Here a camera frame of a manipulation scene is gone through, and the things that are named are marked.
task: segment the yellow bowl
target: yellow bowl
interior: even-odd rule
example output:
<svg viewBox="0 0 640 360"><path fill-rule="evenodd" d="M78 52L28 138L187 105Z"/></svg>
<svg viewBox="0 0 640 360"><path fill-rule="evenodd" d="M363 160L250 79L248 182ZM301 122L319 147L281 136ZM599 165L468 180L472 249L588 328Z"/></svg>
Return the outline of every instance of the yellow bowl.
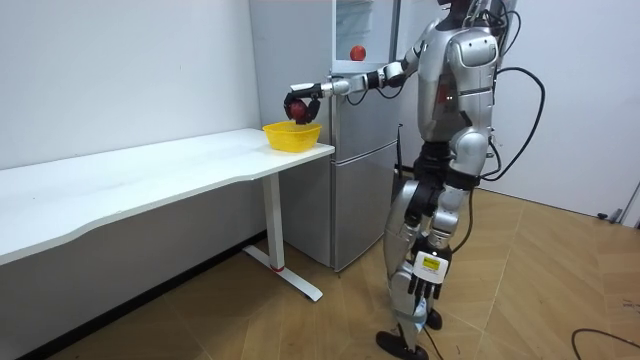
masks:
<svg viewBox="0 0 640 360"><path fill-rule="evenodd" d="M296 125L295 121L283 121L262 128L271 147L288 152L309 150L318 141L322 125Z"/></svg>

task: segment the desk top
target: desk top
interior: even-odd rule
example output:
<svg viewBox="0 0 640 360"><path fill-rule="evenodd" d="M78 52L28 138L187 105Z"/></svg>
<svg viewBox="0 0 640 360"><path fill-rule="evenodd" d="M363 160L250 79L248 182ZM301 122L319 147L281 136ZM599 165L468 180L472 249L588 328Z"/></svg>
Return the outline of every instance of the desk top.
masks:
<svg viewBox="0 0 640 360"><path fill-rule="evenodd" d="M0 265L99 226L327 156L273 150L262 131L225 133L0 171Z"/></svg>

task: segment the humanoid robot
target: humanoid robot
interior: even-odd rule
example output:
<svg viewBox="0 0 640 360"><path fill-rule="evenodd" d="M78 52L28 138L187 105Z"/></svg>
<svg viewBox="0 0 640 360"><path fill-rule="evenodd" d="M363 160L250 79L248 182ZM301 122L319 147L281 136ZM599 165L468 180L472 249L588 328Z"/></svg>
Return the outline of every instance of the humanoid robot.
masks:
<svg viewBox="0 0 640 360"><path fill-rule="evenodd" d="M450 4L402 61L349 79L291 86L284 107L299 124L313 121L321 98L401 87L418 73L418 127L424 140L408 181L394 201L384 233L388 286L399 335L376 341L401 359L428 359L417 344L422 328L442 327L434 309L453 251L449 239L465 197L479 184L492 133L495 77L515 0L438 0ZM311 99L309 105L301 99ZM304 112L295 111L302 107Z"/></svg>

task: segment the silver refrigerator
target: silver refrigerator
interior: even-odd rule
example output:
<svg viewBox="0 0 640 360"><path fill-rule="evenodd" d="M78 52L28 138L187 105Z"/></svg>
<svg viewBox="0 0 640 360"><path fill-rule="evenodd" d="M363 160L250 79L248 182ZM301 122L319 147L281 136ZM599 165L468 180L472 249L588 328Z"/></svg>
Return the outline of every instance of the silver refrigerator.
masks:
<svg viewBox="0 0 640 360"><path fill-rule="evenodd" d="M266 125L286 120L289 85L327 81L338 8L335 1L250 0L250 6L260 117ZM395 91L385 89L389 95ZM353 94L351 100L361 96ZM315 120L323 126L319 142L335 146L335 154L280 174L284 240L336 271L383 233L400 98L387 100L369 91L355 107L344 97L321 99Z"/></svg>

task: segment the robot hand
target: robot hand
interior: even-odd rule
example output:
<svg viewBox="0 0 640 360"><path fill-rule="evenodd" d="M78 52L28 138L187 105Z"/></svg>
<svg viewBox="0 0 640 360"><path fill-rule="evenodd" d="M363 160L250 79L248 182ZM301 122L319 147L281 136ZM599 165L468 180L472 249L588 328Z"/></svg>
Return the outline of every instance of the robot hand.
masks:
<svg viewBox="0 0 640 360"><path fill-rule="evenodd" d="M318 99L324 97L322 86L323 84L320 83L292 85L291 92L284 99L284 111L287 117L294 119L298 125L312 122L320 110ZM305 98L311 99L309 105L302 101Z"/></svg>

